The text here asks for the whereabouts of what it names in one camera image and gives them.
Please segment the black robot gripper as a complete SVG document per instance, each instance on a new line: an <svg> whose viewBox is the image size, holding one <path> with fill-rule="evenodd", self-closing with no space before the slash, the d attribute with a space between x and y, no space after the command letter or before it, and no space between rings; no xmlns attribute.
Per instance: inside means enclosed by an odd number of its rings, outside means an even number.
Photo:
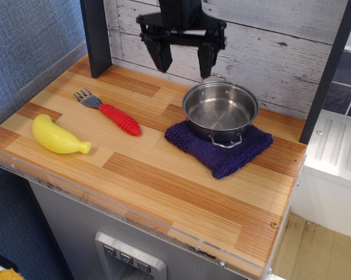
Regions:
<svg viewBox="0 0 351 280"><path fill-rule="evenodd" d="M225 21L207 15L201 1L159 1L160 12L139 15L141 39L157 68L167 72L171 44L198 47L200 76L205 80L216 64L218 49L225 49Z"/></svg>

